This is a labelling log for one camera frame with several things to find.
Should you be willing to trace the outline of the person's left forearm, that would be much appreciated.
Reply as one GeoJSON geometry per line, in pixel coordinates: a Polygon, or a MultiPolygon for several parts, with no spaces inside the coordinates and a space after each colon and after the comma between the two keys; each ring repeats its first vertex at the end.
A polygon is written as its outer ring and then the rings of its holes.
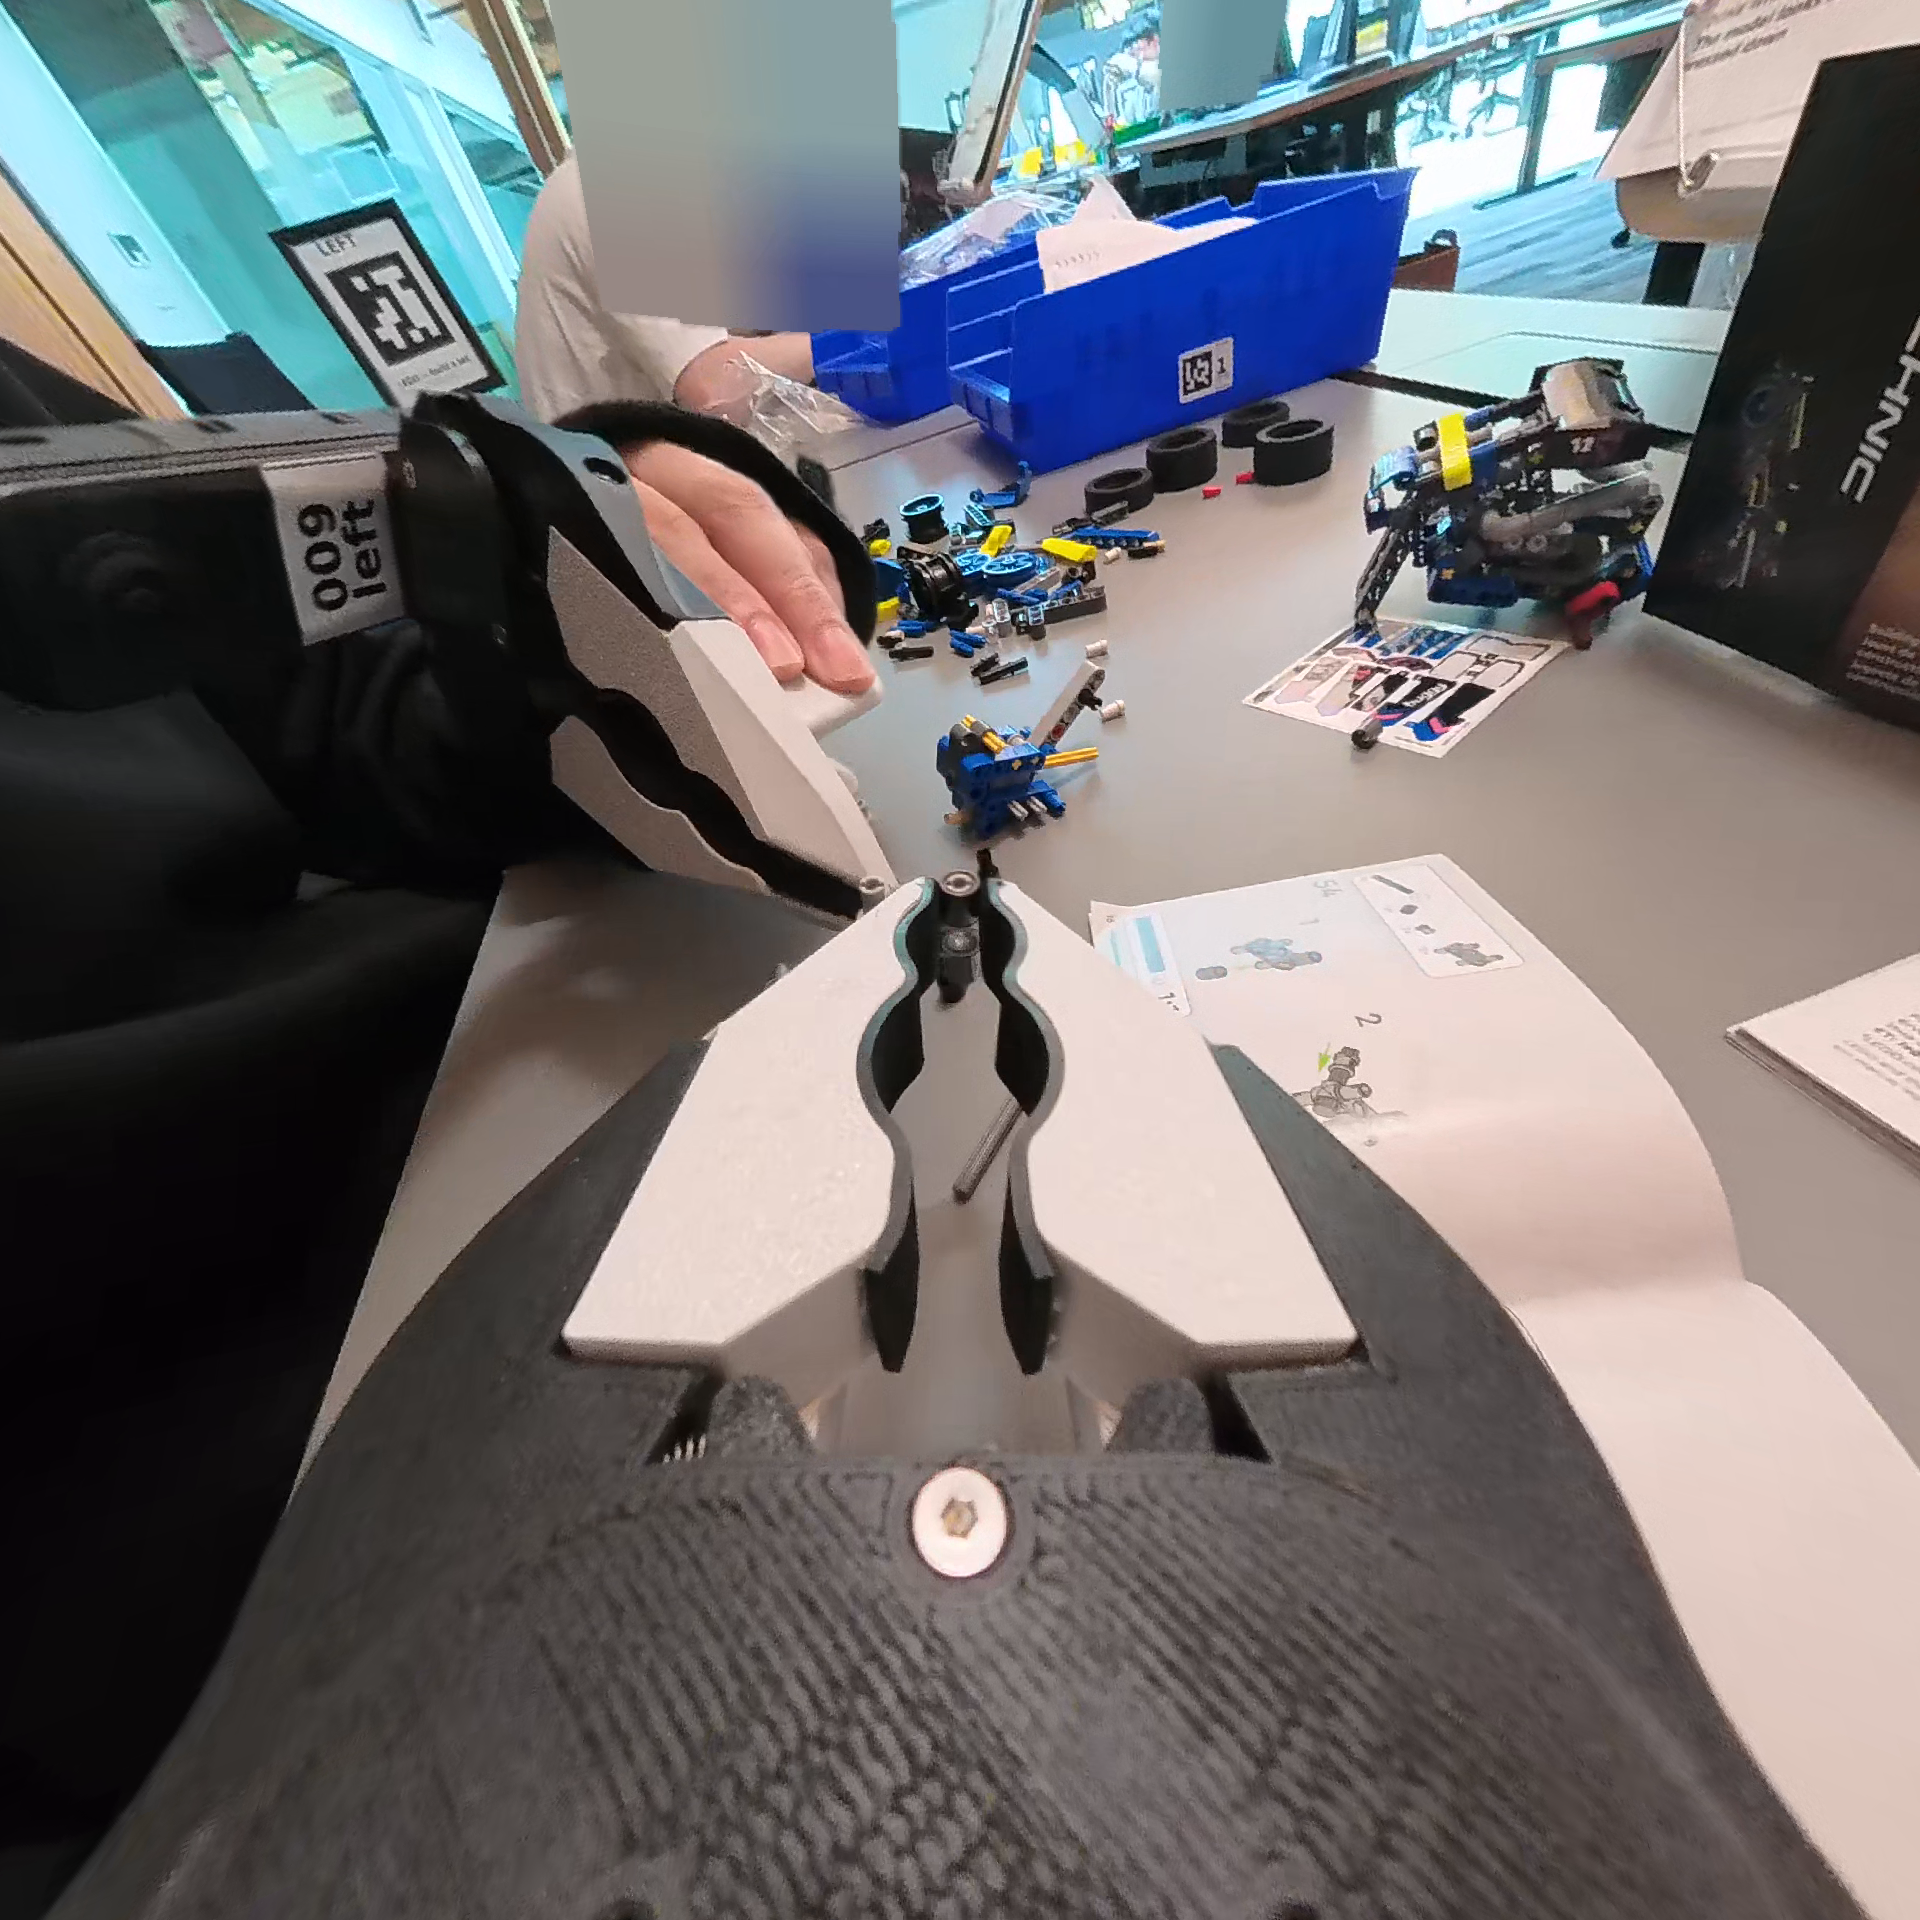
{"type": "Polygon", "coordinates": [[[584,841],[514,674],[445,683],[400,620],[343,640],[4,624],[4,1042],[155,1013],[309,879],[479,897],[584,841]]]}

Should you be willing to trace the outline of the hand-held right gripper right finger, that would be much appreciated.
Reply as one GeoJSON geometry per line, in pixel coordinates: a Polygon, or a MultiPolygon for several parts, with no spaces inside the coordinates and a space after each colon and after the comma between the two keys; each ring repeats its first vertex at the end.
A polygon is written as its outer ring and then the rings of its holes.
{"type": "Polygon", "coordinates": [[[1359,1330],[1204,1035],[1008,880],[980,884],[1025,1369],[1269,1369],[1359,1330]]]}

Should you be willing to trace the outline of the white paper sheet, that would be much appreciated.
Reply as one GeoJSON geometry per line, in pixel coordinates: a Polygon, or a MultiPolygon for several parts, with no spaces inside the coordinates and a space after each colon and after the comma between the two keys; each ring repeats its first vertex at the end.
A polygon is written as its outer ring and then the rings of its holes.
{"type": "Polygon", "coordinates": [[[1169,226],[1131,218],[1087,219],[1084,210],[1077,210],[1066,224],[1039,234],[1043,293],[1058,295],[1089,287],[1248,229],[1258,229],[1258,219],[1239,212],[1188,226],[1169,226]]]}

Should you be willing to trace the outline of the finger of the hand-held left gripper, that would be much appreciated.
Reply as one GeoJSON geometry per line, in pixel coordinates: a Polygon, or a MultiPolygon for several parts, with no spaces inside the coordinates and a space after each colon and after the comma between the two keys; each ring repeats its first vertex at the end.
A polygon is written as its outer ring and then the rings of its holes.
{"type": "Polygon", "coordinates": [[[653,873],[783,901],[816,921],[853,921],[874,903],[868,875],[848,880],[779,849],[747,858],[716,849],[691,816],[649,801],[581,717],[560,723],[548,762],[555,788],[653,873]]]}
{"type": "Polygon", "coordinates": [[[581,717],[649,801],[735,858],[779,849],[825,873],[868,875],[874,901],[897,889],[863,804],[803,717],[801,691],[778,687],[736,624],[661,628],[557,532],[544,584],[571,669],[560,723],[581,717]]]}

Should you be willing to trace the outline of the dark grey lego axle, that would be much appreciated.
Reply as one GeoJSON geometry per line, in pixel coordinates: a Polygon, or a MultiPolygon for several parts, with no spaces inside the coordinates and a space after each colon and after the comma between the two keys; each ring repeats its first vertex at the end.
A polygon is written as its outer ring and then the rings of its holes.
{"type": "Polygon", "coordinates": [[[984,1138],[976,1141],[976,1145],[967,1155],[967,1161],[960,1165],[960,1170],[951,1180],[951,1201],[957,1207],[965,1207],[976,1196],[976,1192],[984,1186],[984,1181],[987,1180],[996,1156],[1002,1155],[1002,1151],[1008,1145],[1012,1132],[1017,1129],[1020,1120],[1023,1120],[1023,1107],[1020,1107],[1017,1100],[1008,1098],[1000,1107],[1000,1111],[995,1113],[995,1119],[992,1119],[991,1127],[986,1129],[984,1138]]]}

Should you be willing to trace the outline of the person's black clothing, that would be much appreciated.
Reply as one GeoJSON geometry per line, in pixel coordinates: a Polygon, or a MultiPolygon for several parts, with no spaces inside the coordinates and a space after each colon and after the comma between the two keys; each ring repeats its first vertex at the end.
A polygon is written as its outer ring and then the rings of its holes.
{"type": "Polygon", "coordinates": [[[4,1915],[75,1877],[229,1640],[488,924],[4,907],[4,1915]]]}

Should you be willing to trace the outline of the small blue lego assembly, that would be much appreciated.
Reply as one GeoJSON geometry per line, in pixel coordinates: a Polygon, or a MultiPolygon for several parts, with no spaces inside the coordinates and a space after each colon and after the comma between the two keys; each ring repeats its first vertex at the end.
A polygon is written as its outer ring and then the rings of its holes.
{"type": "Polygon", "coordinates": [[[944,825],[984,845],[1007,833],[1066,816],[1063,780],[1093,770],[1100,748],[1073,743],[1084,721],[1117,725],[1124,701],[1109,695],[1109,660],[1084,659],[1028,727],[965,713],[938,736],[933,765],[946,795],[944,825]]]}

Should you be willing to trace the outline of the standing display board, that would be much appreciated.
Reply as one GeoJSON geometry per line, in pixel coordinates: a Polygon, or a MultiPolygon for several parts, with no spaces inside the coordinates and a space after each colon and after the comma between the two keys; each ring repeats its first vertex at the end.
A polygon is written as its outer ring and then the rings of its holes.
{"type": "Polygon", "coordinates": [[[991,3],[960,130],[951,139],[944,202],[972,209],[992,195],[1044,3],[991,3]]]}

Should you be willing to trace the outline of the paper instruction poster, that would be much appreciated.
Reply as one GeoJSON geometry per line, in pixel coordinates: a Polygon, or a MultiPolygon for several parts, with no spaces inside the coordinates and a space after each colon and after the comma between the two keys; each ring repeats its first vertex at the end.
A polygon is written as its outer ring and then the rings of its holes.
{"type": "Polygon", "coordinates": [[[1699,3],[1600,165],[1661,242],[1760,234],[1818,68],[1900,37],[1900,5],[1699,3]]]}

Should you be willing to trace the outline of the person's left hand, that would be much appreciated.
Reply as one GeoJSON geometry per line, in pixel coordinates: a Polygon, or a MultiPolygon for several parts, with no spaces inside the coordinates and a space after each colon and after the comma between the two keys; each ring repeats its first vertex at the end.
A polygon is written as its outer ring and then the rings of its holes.
{"type": "Polygon", "coordinates": [[[663,560],[752,640],[779,683],[867,692],[874,665],[848,624],[828,546],[747,476],[649,443],[621,452],[663,560]]]}

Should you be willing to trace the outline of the framed black white marker sign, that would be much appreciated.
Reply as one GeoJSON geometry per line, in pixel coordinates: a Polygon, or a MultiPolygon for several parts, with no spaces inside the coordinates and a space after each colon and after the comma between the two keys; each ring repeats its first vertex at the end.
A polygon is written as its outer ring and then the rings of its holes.
{"type": "Polygon", "coordinates": [[[271,240],[392,408],[507,389],[395,200],[287,224],[271,240]]]}

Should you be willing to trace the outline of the blue plastic bin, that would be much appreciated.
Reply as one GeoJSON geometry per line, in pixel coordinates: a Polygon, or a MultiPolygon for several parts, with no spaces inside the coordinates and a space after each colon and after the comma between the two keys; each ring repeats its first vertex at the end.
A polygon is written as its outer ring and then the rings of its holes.
{"type": "Polygon", "coordinates": [[[1413,170],[1260,184],[1153,224],[1258,229],[1044,295],[1041,260],[965,284],[951,402],[1039,473],[1368,365],[1401,259],[1413,170]]]}
{"type": "Polygon", "coordinates": [[[951,300],[965,284],[1028,265],[1036,236],[954,276],[901,293],[892,329],[831,329],[809,337],[815,384],[859,417],[898,425],[940,415],[948,404],[951,300]]]}

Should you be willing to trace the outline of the pile of loose lego pieces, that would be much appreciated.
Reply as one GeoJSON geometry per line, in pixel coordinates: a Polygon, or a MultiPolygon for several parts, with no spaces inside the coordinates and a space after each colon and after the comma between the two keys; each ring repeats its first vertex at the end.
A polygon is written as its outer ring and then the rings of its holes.
{"type": "Polygon", "coordinates": [[[1028,537],[1017,522],[1028,495],[1031,476],[1020,472],[1012,488],[976,488],[960,513],[925,491],[897,517],[857,529],[874,565],[875,637],[889,660],[951,655],[978,683],[1008,681],[1027,672],[1027,642],[1109,613],[1112,560],[1156,560],[1167,551],[1141,522],[1148,507],[1090,520],[1084,499],[1079,515],[1028,537]]]}

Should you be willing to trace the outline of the white paper leaflet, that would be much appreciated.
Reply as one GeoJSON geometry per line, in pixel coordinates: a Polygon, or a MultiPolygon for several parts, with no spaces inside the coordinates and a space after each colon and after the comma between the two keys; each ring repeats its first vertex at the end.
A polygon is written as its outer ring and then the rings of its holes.
{"type": "Polygon", "coordinates": [[[1860,1136],[1919,1168],[1919,956],[1725,1032],[1860,1136]]]}

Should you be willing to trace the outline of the blue lego vehicle chassis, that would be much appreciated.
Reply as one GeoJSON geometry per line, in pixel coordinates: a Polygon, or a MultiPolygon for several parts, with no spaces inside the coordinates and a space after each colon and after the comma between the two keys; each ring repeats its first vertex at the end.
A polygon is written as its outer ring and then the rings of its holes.
{"type": "Polygon", "coordinates": [[[1650,445],[1652,425],[1615,356],[1547,363],[1523,395],[1420,427],[1369,472],[1363,523],[1377,546],[1354,628],[1377,628],[1413,565],[1436,605],[1549,605],[1576,649],[1592,649],[1650,580],[1649,531],[1664,506],[1650,445]]]}

